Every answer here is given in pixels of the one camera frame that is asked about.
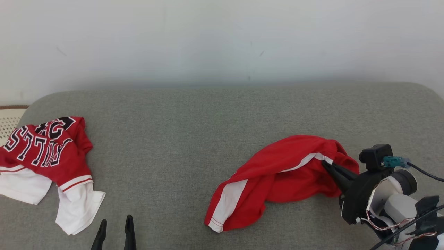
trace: black cable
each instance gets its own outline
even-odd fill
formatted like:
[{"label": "black cable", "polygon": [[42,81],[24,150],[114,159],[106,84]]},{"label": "black cable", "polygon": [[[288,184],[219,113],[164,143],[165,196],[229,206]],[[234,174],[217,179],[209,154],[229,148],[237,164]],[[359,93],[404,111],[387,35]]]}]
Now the black cable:
[{"label": "black cable", "polygon": [[378,244],[376,244],[375,246],[373,246],[372,248],[370,248],[370,250],[376,250],[378,249],[380,246],[382,246],[384,243],[386,243],[387,241],[389,241],[391,238],[397,236],[398,234],[400,234],[402,231],[406,230],[408,227],[410,227],[411,225],[422,221],[424,218],[426,218],[429,214],[431,213],[436,213],[437,211],[441,210],[444,208],[444,205],[440,205],[439,207],[430,210],[428,212],[426,212],[425,214],[423,214],[422,216],[420,216],[419,218],[405,224],[405,226],[401,227],[400,229],[398,229],[396,232],[392,233],[391,235],[385,237],[383,240],[381,240]]},{"label": "black cable", "polygon": [[407,165],[409,165],[409,166],[411,166],[412,168],[414,168],[414,169],[420,171],[421,173],[423,173],[423,174],[429,176],[429,177],[432,178],[432,179],[435,179],[435,180],[437,180],[437,181],[443,181],[443,182],[444,182],[444,179],[443,179],[443,178],[439,178],[439,177],[434,176],[433,174],[429,174],[429,173],[425,172],[424,170],[420,169],[418,166],[416,166],[416,165],[413,164],[413,163],[407,162]]}]

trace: clothing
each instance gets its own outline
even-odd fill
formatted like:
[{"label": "clothing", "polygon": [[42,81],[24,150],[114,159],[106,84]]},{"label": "clothing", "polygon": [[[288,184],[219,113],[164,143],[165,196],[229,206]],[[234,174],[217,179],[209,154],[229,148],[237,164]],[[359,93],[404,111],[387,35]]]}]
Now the clothing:
[{"label": "clothing", "polygon": [[0,194],[37,205],[54,181],[58,186],[56,223],[68,234],[91,224],[105,196],[93,191],[85,155],[92,144],[82,117],[61,117],[15,129],[0,148]]},{"label": "clothing", "polygon": [[256,222],[265,201],[296,202],[317,193],[337,197],[341,191],[321,161],[333,161],[355,173],[359,165],[335,140],[290,136],[257,152],[216,189],[205,225],[220,233]]}]

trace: white sleeve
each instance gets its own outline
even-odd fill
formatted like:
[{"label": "white sleeve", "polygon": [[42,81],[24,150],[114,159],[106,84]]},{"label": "white sleeve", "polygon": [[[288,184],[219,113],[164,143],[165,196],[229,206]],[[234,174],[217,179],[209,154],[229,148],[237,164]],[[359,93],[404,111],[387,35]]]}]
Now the white sleeve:
[{"label": "white sleeve", "polygon": [[0,167],[0,194],[9,198],[37,205],[51,187],[52,181],[22,165]]},{"label": "white sleeve", "polygon": [[68,235],[75,235],[87,228],[94,219],[105,193],[94,191],[92,180],[65,192],[58,188],[59,211],[55,222]]}]

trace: robotic arm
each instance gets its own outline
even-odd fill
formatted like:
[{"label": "robotic arm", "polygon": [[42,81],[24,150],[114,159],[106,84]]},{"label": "robotic arm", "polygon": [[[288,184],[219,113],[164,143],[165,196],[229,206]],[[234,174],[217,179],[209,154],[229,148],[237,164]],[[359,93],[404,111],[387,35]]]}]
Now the robotic arm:
[{"label": "robotic arm", "polygon": [[349,224],[367,224],[381,240],[371,250],[383,244],[397,250],[443,250],[444,217],[437,211],[444,205],[437,207],[439,196],[420,201],[409,197],[417,189],[415,177],[407,170],[394,170],[413,164],[393,157],[388,144],[362,150],[359,160],[367,169],[359,175],[335,163],[322,164],[342,192],[341,217]]}]

